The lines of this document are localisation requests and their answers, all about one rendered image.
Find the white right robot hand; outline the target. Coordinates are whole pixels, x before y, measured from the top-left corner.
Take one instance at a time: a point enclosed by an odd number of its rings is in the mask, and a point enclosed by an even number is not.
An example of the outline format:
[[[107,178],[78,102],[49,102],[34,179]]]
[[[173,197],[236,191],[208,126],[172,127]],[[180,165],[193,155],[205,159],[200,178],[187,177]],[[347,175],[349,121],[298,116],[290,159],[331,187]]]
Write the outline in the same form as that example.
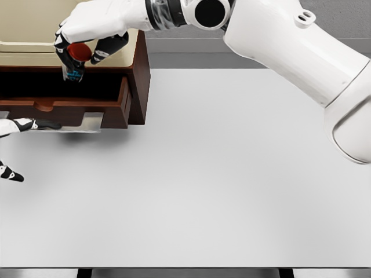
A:
[[[84,71],[82,58],[72,58],[67,50],[73,43],[97,40],[88,59],[93,65],[121,50],[128,44],[125,12],[127,0],[91,0],[77,4],[55,33],[54,47],[63,64],[64,79],[77,80]]]

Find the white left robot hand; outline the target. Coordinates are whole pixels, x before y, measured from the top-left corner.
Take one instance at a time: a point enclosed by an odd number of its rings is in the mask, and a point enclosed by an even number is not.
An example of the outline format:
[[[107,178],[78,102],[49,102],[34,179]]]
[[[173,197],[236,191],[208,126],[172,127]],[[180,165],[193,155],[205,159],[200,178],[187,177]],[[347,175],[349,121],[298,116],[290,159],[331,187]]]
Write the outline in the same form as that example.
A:
[[[35,118],[0,119],[0,138],[7,137],[13,133],[21,133],[29,130],[59,130],[62,128],[60,123]],[[9,166],[0,160],[0,178],[23,182],[24,177],[13,171]]]

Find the red button switch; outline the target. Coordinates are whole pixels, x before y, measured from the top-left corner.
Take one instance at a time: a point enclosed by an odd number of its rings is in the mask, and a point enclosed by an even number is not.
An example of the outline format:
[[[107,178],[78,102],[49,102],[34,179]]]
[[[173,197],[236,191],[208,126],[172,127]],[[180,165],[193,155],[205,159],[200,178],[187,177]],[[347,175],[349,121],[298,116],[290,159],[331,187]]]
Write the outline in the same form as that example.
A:
[[[85,43],[73,43],[66,50],[68,65],[63,65],[65,81],[80,82],[85,73],[85,63],[91,59],[92,51]]]

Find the brown cabinet drawer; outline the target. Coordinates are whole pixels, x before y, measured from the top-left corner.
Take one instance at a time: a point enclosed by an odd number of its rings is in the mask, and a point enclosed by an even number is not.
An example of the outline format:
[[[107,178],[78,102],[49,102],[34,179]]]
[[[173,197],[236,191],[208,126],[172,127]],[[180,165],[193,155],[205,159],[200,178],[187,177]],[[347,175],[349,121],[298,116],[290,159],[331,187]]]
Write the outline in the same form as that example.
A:
[[[10,119],[46,119],[78,127],[86,113],[101,113],[101,128],[128,128],[132,94],[124,75],[87,74],[77,83],[64,81],[56,72],[3,72],[0,81],[0,111],[7,111]]]

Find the brown cabinet with cream top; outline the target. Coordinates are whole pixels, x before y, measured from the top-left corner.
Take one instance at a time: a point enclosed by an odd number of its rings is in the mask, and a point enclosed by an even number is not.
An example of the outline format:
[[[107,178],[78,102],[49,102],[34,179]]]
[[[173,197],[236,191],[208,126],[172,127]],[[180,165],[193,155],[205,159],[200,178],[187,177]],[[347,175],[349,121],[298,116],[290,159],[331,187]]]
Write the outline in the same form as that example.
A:
[[[0,74],[56,72],[63,79],[61,61],[54,49],[54,34],[75,6],[86,1],[0,0]],[[144,124],[150,66],[143,32],[129,30],[128,44],[97,65],[87,63],[83,78],[87,74],[121,74],[127,77],[132,94],[129,125]],[[8,114],[0,111],[1,117],[9,118]],[[98,117],[100,127],[103,115],[91,114]]]

